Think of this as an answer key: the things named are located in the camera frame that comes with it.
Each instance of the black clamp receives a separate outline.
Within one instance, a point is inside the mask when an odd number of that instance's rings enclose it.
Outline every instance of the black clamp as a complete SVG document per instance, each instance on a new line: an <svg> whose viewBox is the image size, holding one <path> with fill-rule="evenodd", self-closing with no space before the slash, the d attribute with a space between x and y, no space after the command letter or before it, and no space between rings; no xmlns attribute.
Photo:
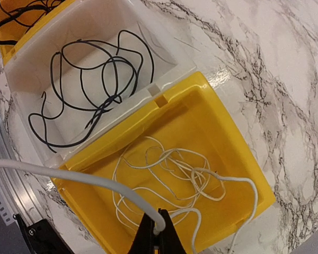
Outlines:
<svg viewBox="0 0 318 254"><path fill-rule="evenodd" d="M19 214L15 214L13 218L17 221L31 254L74 254L46 219L26 226Z"/></svg>
<svg viewBox="0 0 318 254"><path fill-rule="evenodd" d="M166 222L165 229L154 235L154 221L144 214L128 254L153 254L155 250L159 254L186 254L168 211L159 209L159 213Z"/></svg>

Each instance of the thick white cable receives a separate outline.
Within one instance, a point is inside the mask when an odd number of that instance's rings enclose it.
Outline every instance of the thick white cable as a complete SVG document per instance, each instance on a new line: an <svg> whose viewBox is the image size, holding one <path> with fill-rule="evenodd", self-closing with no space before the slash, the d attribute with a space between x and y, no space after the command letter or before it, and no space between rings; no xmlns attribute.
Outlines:
<svg viewBox="0 0 318 254"><path fill-rule="evenodd" d="M196 241L197 233L198 233L200 225L201 225L201 213L200 213L200 211L196 208L186 208L186 209L181 209L181 210L171 214L170 217L171 217L171 219L173 219L174 217L176 217L182 213L189 213L189 212L195 212L198 215L198 222L197 222L195 231L193 232L192 241L191 241L191 248L192 248L193 254L198 254L196 251L196 247L195 247L195 241Z"/></svg>
<svg viewBox="0 0 318 254"><path fill-rule="evenodd" d="M36 175L43 175L48 177L56 177L66 180L71 180L79 183L95 185L103 188L110 189L114 192L118 192L121 195L128 198L140 209L142 209L155 223L154 234L158 235L165 229L165 220L148 202L146 202L141 196L132 191L129 187L112 181L107 178L92 176L84 173L65 171L59 169L52 169L42 166L33 165L26 162L16 160L0 160L0 168L17 169L21 171L27 171Z"/></svg>

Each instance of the metal strip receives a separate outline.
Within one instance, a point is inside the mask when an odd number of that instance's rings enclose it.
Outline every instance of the metal strip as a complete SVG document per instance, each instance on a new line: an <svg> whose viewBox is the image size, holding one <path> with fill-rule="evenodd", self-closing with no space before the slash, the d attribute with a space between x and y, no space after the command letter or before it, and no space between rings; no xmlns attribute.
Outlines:
<svg viewBox="0 0 318 254"><path fill-rule="evenodd" d="M15 160L0 118L0 159ZM19 213L27 225L42 220L42 207L31 186L24 180L23 172L0 169L0 193L12 213Z"/></svg>

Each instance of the clip jaw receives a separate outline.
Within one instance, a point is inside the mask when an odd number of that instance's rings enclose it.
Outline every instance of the clip jaw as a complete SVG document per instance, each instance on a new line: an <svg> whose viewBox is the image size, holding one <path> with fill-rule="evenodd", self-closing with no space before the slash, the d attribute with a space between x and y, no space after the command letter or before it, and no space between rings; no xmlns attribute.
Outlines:
<svg viewBox="0 0 318 254"><path fill-rule="evenodd" d="M144 214L128 254L153 254L155 250L159 254L186 254L168 211L159 209L159 213L166 222L164 231L154 235L154 221Z"/></svg>

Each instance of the cable bundle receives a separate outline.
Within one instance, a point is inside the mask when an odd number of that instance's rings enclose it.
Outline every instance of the cable bundle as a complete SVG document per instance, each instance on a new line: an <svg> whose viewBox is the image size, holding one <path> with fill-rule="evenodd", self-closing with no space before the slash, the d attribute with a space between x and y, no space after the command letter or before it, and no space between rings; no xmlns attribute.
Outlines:
<svg viewBox="0 0 318 254"><path fill-rule="evenodd" d="M154 142L156 142L156 146L151 146L149 147L144 154L145 157L145 166L135 166L132 165L126 158L125 158L125 153L128 151L129 147L128 146L123 153L121 154L121 156L118 159L118 162L116 164L116 167L113 171L113 175L112 175L112 180L114 181L118 181L117 178L117 171L118 168L120 166L120 163L122 161L124 161L126 163L126 165L132 169L136 169L136 170L148 170L151 175L162 185L163 188L166 188L171 194L172 196L177 200L177 201L190 201L187 205L178 205L176 203L174 203L174 201L170 201L167 198L163 197L162 195L160 195L159 193L157 193L156 191L147 188L147 187L142 187L142 186L137 186L135 188L133 188L132 190L134 192L137 192L139 190L145 190L148 192L151 192L152 194L156 195L157 197L159 197L160 199L162 199L163 201L165 201L168 205L171 205L173 207L175 207L173 210L168 210L168 212L171 214L171 218L174 218L180 214L184 214L184 216L179 219L178 221L174 222L174 225L177 225L178 223L180 223L182 220L184 220L186 218L186 216L189 214L189 212L195 212L198 215L198 223L197 226L195 228L195 231L193 233L192 236L192 241L191 241L191 247L192 247L192 251L194 254L197 253L196 249L195 249L195 239L196 239L196 235L198 233L200 224L201 224L201 219L202 219L202 214L200 213L200 211L196 208L194 208L194 205L196 203L196 201L198 200L198 198L200 196L204 196L205 198L208 198L210 200L213 200L215 202L221 201L224 196L226 195L226 189L224 186L224 181L231 181L231 182L246 182L249 183L254 191L254 207L252 210L252 214L251 216L247 219L247 221L237 230L237 232L235 233L232 243L231 243L231 247L228 253L232 253L233 247L234 247L234 243L235 240L237 238L238 233L240 232L241 228L245 225L247 225L254 217L255 212L257 210L257 205L258 205L258 191L257 188L254 184L254 182L249 179L249 178L239 178L239 177L223 177L218 175L217 173L211 171L210 168L210 164L209 161L207 160L207 158L205 156L203 156L200 153L197 153L195 151L192 150L188 150L188 149L183 149L183 148L173 148L173 149L168 149L165 150L163 145L156 139L152 138L152 137L145 137L146 139L150 139ZM160 150L161 154L159 155L158 159L154 162L149 164L148 162L148 152L152 149L157 149ZM173 154L176 154L179 156L180 159L175 159L173 157ZM202 167L198 167L198 166L193 166L188 164L185 160L184 157L188 156L188 155L196 155L198 157L201 157L204 161L204 165ZM171 164L174 164L174 167L168 167L168 163L167 162L171 162ZM160 166L162 170L168 171L171 175L173 175L174 177L176 177L178 180L184 181L186 184L191 184L195 190L195 193L191 196L188 197L177 197L177 195L174 193L174 191L164 182L162 181L155 173L154 170L152 169L155 166ZM176 170L179 170L180 172L182 172L185 176L184 177L180 177L176 174ZM222 187L223 193L221 194L220 197L212 197L210 195L208 195L207 193L204 192L205 188L207 187L209 181L210 181L210 177L213 176L216 179L218 179L220 181L220 185ZM123 206L125 207L125 209L127 209L128 211L131 211L134 214L137 214L140 216L140 218L142 217L142 213L141 212L137 212L134 211L126 202L125 202L125 197L122 194L117 195L114 191L112 191L112 199L113 199L113 203L114 206L116 208L116 216L118 218L118 220L120 221L120 223L122 223L123 225L125 225L126 227L132 229L135 231L135 229L131 226L135 226L136 228L139 227L139 225L134 222L132 219L130 219L125 212L123 212L120 208L120 205L123 204ZM123 218L126 219L126 221L129 224L127 224L126 222L124 222L121 218L120 215L123 216Z"/></svg>
<svg viewBox="0 0 318 254"><path fill-rule="evenodd" d="M26 6L22 6L22 7L13 9L11 11L5 10L0 2L0 9L8 16L7 18L0 21L0 28L3 25L6 25L10 22L16 22L17 24L26 27L27 30L25 31L25 33L27 33L42 17L46 16L48 13L50 13L52 10L54 10L54 8L59 6L59 4L61 4L64 1L65 0L35 0L35 1L30 2ZM25 24L25 23L18 20L18 18L22 14L27 13L27 12L31 12L31 11L43 11L43 12L31 24ZM13 45L14 46L16 44L17 44L17 41L15 41L15 40L5 40L5 41L0 40L0 45Z"/></svg>
<svg viewBox="0 0 318 254"><path fill-rule="evenodd" d="M140 36L138 36L137 34L131 32L131 31L121 30L118 33L117 45L114 45L112 43L105 42L105 41L100 41L100 40L77 40L77 41L73 41L73 42L70 42L70 43L64 45L60 52L56 52L52 56L51 61L50 61L50 82L51 82L51 86L52 86L52 91L56 95L57 99L59 99L61 101L61 109L60 109L59 113L55 116L45 116L44 110L45 110L47 94L46 94L46 92L43 92L43 94L42 94L43 103L42 103L40 113L31 113L28 117L29 125L30 125L30 128L31 128L32 132L34 133L34 135L38 138L38 140L40 140L42 143L44 143L52 152L56 153L55 148L69 148L69 147L74 147L74 146L77 146L77 145L83 143L91 135L95 126L99 122L101 116L104 113L112 110L115 105L122 103L122 101L127 96L127 95L125 95L125 92L128 90L128 88L131 89L131 92L128 95L128 97L131 97L136 92L137 85L139 82L139 77L140 77L140 71L141 71L143 65L146 63L144 63L144 56L140 52L138 52L136 50L124 48L120 45L120 36L123 33L128 33L128 34L134 36L136 39L138 39L140 41L140 43L142 43L145 46L145 48L148 52L149 58L151 60L151 68L152 68L151 76L148 79L148 84L150 84L153 81L153 78L154 78L154 59L153 59L151 50L150 50L149 46L146 44L146 42ZM108 59L104 62L101 62L101 63L93 66L93 67L80 67L80 66L74 64L73 62L71 62L69 60L68 56L66 56L66 54L64 53L64 50L67 47L69 47L71 45L75 45L75 44L76 45L86 45L86 46L92 47L94 50L98 49L101 52L103 52L104 54L106 54L108 56ZM114 48L115 52L110 52L109 50L104 48L104 46L109 46L111 48ZM125 57L120 56L121 51L135 54L140 59L139 65L134 66L134 64L130 60L128 60ZM59 91L56 88L55 77L54 77L54 61L56 58L59 58ZM67 64L69 64L72 68L77 69L79 71L80 80L78 81L78 83L80 83L81 91L82 91L84 97L86 98L86 100L91 105L91 107L86 107L86 108L78 107L64 98L63 83L61 81L64 61ZM120 80L119 75L122 74L118 70L118 66L120 64L125 64L126 66L128 66L131 69L132 74L130 75L128 80L127 79L123 80L123 81ZM113 93L108 92L108 88L110 89L111 86L113 86L113 84L111 84L111 83L106 84L106 82L105 82L105 70L106 70L106 67L108 65L112 66L112 69L114 72L115 87L114 87ZM89 96L85 90L85 85L83 82L83 72L90 71L90 70L96 70L99 68L101 69L102 88L103 88L104 93L107 95L107 99L105 99L104 101L101 101L99 104L97 104L97 103L92 102L92 100L89 98ZM91 119L87 122L87 124L85 126L85 129L88 129L88 131L82 139L80 139L76 142L70 143L70 144L51 143L48 141L48 136L47 136L47 121L53 121L55 119L58 119L63 114L65 107L71 108L73 110L87 112L87 113L92 114ZM32 124L32 118L36 117L36 116L42 118L43 129L44 129L43 137L35 130L35 128Z"/></svg>

